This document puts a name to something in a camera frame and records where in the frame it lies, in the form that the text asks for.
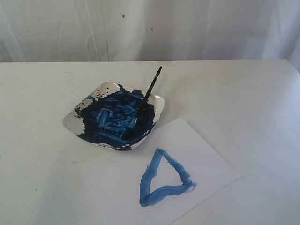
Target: white ceramic dish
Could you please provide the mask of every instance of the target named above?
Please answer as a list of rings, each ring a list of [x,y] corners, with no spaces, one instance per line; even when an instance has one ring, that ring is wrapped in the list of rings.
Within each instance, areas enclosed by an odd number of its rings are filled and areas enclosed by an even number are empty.
[[[144,95],[143,91],[120,84],[103,83],[63,119],[63,125],[88,142],[110,149],[131,150],[148,136],[165,106],[162,97],[151,94],[132,138],[123,140],[122,134]]]

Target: dark blue paint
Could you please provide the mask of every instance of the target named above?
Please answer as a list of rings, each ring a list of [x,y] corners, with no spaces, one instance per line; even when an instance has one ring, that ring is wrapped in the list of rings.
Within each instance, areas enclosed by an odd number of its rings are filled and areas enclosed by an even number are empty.
[[[107,97],[96,100],[92,96],[91,105],[80,110],[75,108],[77,114],[83,118],[84,133],[78,137],[91,143],[106,143],[115,149],[131,150],[131,145],[143,139],[151,131],[155,116],[153,105],[147,104],[136,122],[134,133],[129,140],[121,136],[131,121],[135,118],[136,110],[141,104],[143,94],[141,91],[126,91],[122,85],[120,91]]]
[[[168,163],[170,163],[171,166],[173,166],[174,169],[178,172],[182,184],[176,186],[165,185],[150,193],[151,181],[158,173],[158,165],[162,156],[165,157]],[[166,196],[180,195],[184,192],[191,192],[194,190],[196,185],[197,184],[190,179],[190,174],[185,171],[180,163],[169,156],[169,154],[165,150],[157,148],[150,165],[147,166],[146,172],[142,176],[140,184],[140,205],[154,205],[163,200]]]

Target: white backdrop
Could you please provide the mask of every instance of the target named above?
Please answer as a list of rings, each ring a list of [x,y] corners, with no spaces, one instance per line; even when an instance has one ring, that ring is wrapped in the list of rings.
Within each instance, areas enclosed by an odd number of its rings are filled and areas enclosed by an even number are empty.
[[[0,61],[286,58],[299,0],[0,0]]]

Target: paper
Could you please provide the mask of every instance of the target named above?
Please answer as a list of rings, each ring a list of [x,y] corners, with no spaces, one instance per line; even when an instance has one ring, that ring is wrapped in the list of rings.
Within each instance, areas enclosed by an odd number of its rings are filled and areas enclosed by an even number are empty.
[[[191,185],[191,192],[167,196],[154,205],[143,202],[142,207],[141,179],[157,148],[180,163],[190,174],[190,184],[196,185]],[[150,193],[165,185],[182,185],[171,158],[161,157],[157,176],[150,180]],[[113,151],[89,163],[84,177],[94,210],[91,215],[105,224],[126,225],[168,225],[236,178],[232,168],[182,118],[153,131],[130,152]]]

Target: table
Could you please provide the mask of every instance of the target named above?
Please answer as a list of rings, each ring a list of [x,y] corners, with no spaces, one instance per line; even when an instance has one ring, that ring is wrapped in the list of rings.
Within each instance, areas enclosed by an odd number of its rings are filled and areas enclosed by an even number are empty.
[[[0,64],[0,223],[93,225],[81,169],[110,150],[61,123],[103,82],[166,100],[240,175],[173,224],[300,221],[300,75],[286,60]]]

